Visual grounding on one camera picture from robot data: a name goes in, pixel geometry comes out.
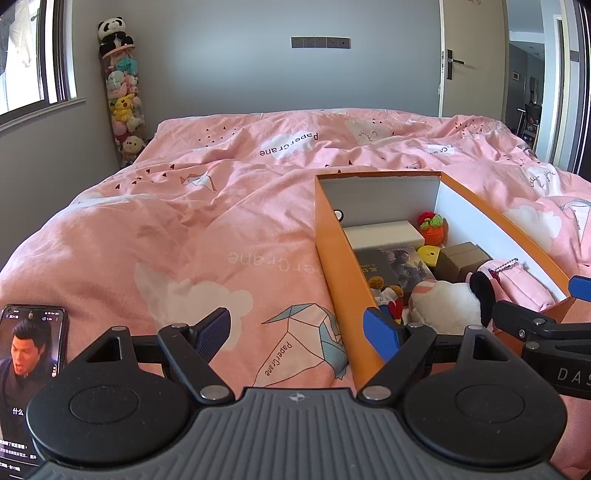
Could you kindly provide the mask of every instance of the door handle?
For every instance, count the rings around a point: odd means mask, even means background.
[[[462,60],[456,60],[453,57],[453,51],[447,49],[447,79],[448,80],[452,80],[453,78],[453,64],[457,63],[460,65],[465,65],[465,63]]]

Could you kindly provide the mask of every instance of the circular pad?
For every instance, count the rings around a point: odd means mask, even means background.
[[[175,383],[137,363],[72,362],[27,408],[42,457],[112,468],[169,447],[189,421],[190,404]]]
[[[416,384],[404,417],[420,442],[477,468],[516,468],[549,459],[566,425],[560,397],[533,371],[477,362]]]
[[[101,385],[77,393],[70,402],[70,411],[85,423],[102,425],[126,419],[138,404],[138,396],[129,388]]]
[[[523,398],[499,385],[472,385],[456,395],[458,409],[472,420],[503,423],[521,415]]]

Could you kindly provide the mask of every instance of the ceiling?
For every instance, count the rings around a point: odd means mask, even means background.
[[[532,43],[527,41],[512,41],[511,45],[515,45],[521,50],[526,51],[530,55],[544,60],[544,44],[543,43]]]
[[[506,0],[509,30],[544,33],[540,0]]]

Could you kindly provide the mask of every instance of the stuffed animal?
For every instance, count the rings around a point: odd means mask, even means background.
[[[138,78],[133,75],[125,75],[125,83],[129,93],[138,93]]]
[[[384,288],[384,279],[382,277],[371,277],[368,280],[369,289],[374,296],[375,303],[380,310],[390,314],[398,323],[402,322],[404,292],[399,285],[390,285]]]
[[[131,135],[123,142],[121,148],[125,153],[137,155],[145,146],[146,144],[140,137]]]
[[[111,128],[113,129],[113,134],[116,137],[120,137],[121,135],[125,135],[128,128],[123,122],[118,122],[115,118],[111,117]]]
[[[408,308],[413,322],[424,323],[443,335],[463,335],[468,325],[488,328],[495,291],[482,272],[470,283],[426,280],[414,287]]]
[[[124,81],[125,73],[120,72],[119,70],[109,73],[109,76],[107,77],[107,90],[112,91],[121,88],[121,84]]]
[[[135,59],[125,57],[117,62],[117,70],[125,72],[129,75],[138,74],[138,62]]]
[[[135,130],[140,126],[144,124],[144,119],[143,117],[136,117],[136,116],[132,116],[129,120],[127,120],[126,125],[127,125],[127,130],[129,130],[130,132],[135,132]]]
[[[127,122],[131,119],[134,115],[131,108],[132,103],[131,100],[133,99],[134,94],[126,95],[121,97],[115,103],[115,111],[113,112],[113,118],[118,122]]]
[[[125,22],[121,17],[110,18],[99,23],[100,54],[104,57],[110,51],[123,45],[133,45],[133,38],[125,33]]]

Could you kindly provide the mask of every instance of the wall socket panel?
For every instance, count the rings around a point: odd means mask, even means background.
[[[351,39],[341,37],[292,37],[291,48],[351,48]]]

